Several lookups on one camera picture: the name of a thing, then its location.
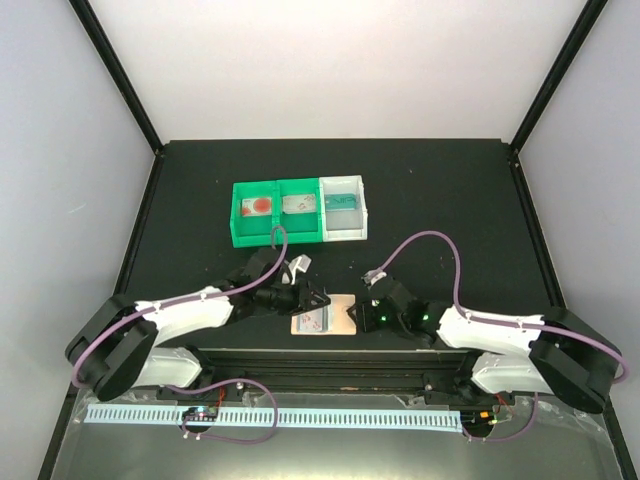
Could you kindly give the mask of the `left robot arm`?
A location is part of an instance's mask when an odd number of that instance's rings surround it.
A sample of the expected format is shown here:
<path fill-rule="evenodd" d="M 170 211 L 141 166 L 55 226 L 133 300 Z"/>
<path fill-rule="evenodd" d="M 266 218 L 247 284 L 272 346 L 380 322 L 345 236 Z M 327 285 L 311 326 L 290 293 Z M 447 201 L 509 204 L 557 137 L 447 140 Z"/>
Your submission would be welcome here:
<path fill-rule="evenodd" d="M 192 293 L 153 301 L 108 298 L 66 347 L 73 386 L 102 402 L 141 387 L 207 397 L 215 384 L 210 362 L 197 347 L 172 347 L 170 341 L 220 329 L 260 309 L 289 316 L 326 309 L 330 297 L 304 276 L 310 263 L 306 255 L 288 261 L 263 247 L 244 266 Z"/>

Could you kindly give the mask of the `green bin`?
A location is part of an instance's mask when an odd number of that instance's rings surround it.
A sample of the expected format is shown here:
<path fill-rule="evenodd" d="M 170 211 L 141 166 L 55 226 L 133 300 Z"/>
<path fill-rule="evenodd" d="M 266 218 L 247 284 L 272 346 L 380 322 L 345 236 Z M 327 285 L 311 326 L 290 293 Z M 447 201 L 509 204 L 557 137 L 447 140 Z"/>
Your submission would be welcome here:
<path fill-rule="evenodd" d="M 322 240 L 319 179 L 277 180 L 279 221 L 290 244 Z"/>
<path fill-rule="evenodd" d="M 234 248 L 270 243 L 278 213 L 275 197 L 274 180 L 233 184 L 229 226 Z"/>

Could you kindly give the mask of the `beige card holder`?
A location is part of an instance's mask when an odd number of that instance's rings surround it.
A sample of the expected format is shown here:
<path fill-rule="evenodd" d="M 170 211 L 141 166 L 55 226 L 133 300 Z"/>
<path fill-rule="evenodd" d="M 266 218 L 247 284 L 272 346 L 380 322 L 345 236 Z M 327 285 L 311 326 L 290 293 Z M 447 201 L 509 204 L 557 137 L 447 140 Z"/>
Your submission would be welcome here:
<path fill-rule="evenodd" d="M 301 335 L 292 333 L 291 317 L 291 334 L 294 336 L 352 336 L 357 333 L 357 327 L 347 314 L 347 309 L 355 304 L 356 297 L 351 294 L 333 294 L 330 295 L 331 304 L 325 309 L 330 313 L 331 326 L 328 332 L 323 334 Z"/>

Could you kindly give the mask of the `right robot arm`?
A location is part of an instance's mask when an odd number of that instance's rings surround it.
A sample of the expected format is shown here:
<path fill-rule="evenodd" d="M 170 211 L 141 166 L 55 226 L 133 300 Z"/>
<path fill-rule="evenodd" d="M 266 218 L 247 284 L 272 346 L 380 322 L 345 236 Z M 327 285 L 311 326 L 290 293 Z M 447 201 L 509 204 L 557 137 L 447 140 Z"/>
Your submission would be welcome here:
<path fill-rule="evenodd" d="M 348 309 L 360 331 L 391 329 L 425 348 L 471 352 L 472 363 L 454 379 L 461 400 L 539 393 L 587 413 L 604 410 L 621 353 L 573 312 L 552 307 L 518 317 L 459 310 L 452 303 L 422 300 L 403 286 L 373 292 L 374 298 Z"/>

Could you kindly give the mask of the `white bin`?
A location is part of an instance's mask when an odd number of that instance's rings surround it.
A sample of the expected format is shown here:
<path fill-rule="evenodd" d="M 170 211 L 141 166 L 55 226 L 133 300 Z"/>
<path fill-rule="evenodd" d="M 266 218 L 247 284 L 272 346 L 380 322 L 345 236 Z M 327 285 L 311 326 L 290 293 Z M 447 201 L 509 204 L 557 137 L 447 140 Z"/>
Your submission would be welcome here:
<path fill-rule="evenodd" d="M 364 241 L 368 209 L 360 175 L 319 178 L 323 242 Z"/>

